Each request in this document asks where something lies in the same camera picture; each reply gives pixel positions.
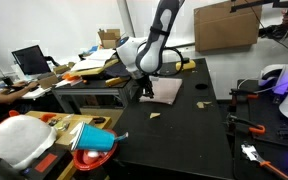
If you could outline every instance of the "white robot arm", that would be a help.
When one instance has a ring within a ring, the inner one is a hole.
[[[117,54],[131,77],[144,88],[144,96],[153,98],[152,83],[149,75],[156,73],[162,66],[162,52],[172,29],[175,17],[184,0],[160,0],[153,25],[144,49],[138,52],[143,38],[123,38],[116,48]]]

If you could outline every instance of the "monitor screen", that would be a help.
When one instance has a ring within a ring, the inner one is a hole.
[[[38,45],[12,52],[24,74],[34,75],[51,72]]]

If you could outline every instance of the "blue object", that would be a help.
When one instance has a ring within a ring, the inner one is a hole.
[[[114,144],[115,136],[112,133],[83,123],[78,135],[76,147],[73,149],[109,151]]]

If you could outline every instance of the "pliers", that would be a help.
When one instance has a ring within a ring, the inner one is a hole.
[[[284,174],[282,171],[271,165],[271,162],[265,161],[256,151],[254,146],[248,145],[247,142],[241,145],[242,152],[247,155],[247,157],[251,161],[257,161],[261,167],[265,168],[266,170],[274,173],[277,177],[283,180],[287,180],[288,176]]]
[[[241,124],[246,124],[246,125],[251,126],[248,129],[253,134],[262,135],[265,133],[265,127],[263,125],[254,124],[251,121],[248,121],[248,120],[242,119],[242,118],[238,118],[238,117],[233,116],[231,114],[228,114],[226,118],[227,118],[227,124],[228,124],[230,131],[235,130],[235,123],[241,123]]]

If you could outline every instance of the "black cable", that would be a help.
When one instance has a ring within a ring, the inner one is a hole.
[[[176,48],[173,48],[173,47],[164,47],[164,48],[163,48],[163,51],[165,51],[165,50],[174,51],[174,52],[176,52],[176,53],[179,55],[179,57],[180,57],[180,59],[181,59],[180,69],[177,70],[177,71],[176,71],[175,73],[173,73],[173,74],[158,74],[158,73],[156,73],[156,75],[157,75],[157,76],[175,76],[175,75],[177,75],[178,73],[180,73],[180,72],[182,71],[183,66],[184,66],[184,58],[183,58],[183,56],[182,56],[182,53],[181,53],[179,50],[177,50]]]
[[[265,27],[264,27],[264,25],[262,24],[262,22],[261,22],[261,20],[258,18],[258,16],[256,15],[256,13],[255,13],[255,11],[254,11],[254,9],[253,9],[253,7],[251,7],[251,9],[252,9],[252,11],[253,11],[253,13],[254,13],[254,15],[255,15],[255,17],[256,17],[256,19],[257,19],[257,21],[261,24],[261,26],[262,26],[262,28],[264,29],[264,31],[267,33],[267,31],[266,31],[266,29],[265,29]],[[282,46],[284,46],[286,49],[288,49],[288,47],[285,45],[285,44],[283,44],[283,43],[281,43],[281,42],[279,42],[278,40],[276,40],[276,39],[273,39],[275,42],[277,42],[277,43],[279,43],[280,45],[282,45]]]

